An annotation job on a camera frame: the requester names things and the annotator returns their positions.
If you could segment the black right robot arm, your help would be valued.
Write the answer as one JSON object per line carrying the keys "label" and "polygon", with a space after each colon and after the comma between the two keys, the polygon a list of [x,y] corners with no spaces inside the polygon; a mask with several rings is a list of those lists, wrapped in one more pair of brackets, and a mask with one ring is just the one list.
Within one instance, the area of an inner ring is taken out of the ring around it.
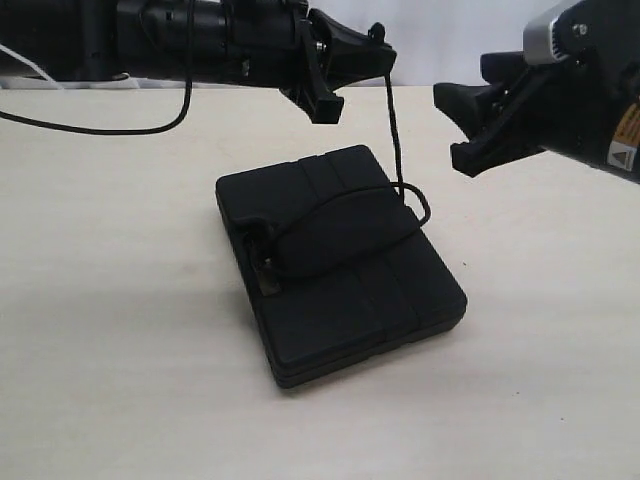
{"label": "black right robot arm", "polygon": [[476,177],[553,152],[639,180],[639,4],[560,1],[516,51],[480,58],[483,84],[440,82],[435,107],[465,135],[452,166]]}

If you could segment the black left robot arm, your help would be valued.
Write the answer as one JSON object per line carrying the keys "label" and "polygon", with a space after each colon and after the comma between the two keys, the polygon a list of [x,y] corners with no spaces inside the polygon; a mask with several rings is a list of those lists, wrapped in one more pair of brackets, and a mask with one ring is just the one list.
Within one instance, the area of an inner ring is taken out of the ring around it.
{"label": "black left robot arm", "polygon": [[342,87],[388,78],[384,27],[355,31],[305,1],[5,1],[1,72],[57,82],[122,77],[280,91],[335,124]]}

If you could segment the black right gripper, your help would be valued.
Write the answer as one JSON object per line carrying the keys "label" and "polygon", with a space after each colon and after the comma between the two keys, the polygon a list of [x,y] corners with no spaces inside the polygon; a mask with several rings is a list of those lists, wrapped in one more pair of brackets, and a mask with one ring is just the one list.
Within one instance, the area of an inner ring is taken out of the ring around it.
{"label": "black right gripper", "polygon": [[478,176],[543,151],[588,165],[639,162],[639,4],[578,1],[556,24],[567,58],[506,82],[433,87],[435,107],[466,135],[454,169]]}

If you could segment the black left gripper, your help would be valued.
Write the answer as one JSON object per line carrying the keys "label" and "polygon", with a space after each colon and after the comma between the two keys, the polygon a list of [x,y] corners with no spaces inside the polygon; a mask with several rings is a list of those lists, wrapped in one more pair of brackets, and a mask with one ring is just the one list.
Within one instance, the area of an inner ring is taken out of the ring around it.
{"label": "black left gripper", "polygon": [[306,1],[223,1],[222,85],[295,95],[313,124],[336,125],[344,99],[331,90],[391,74],[397,52],[386,28],[349,28]]}

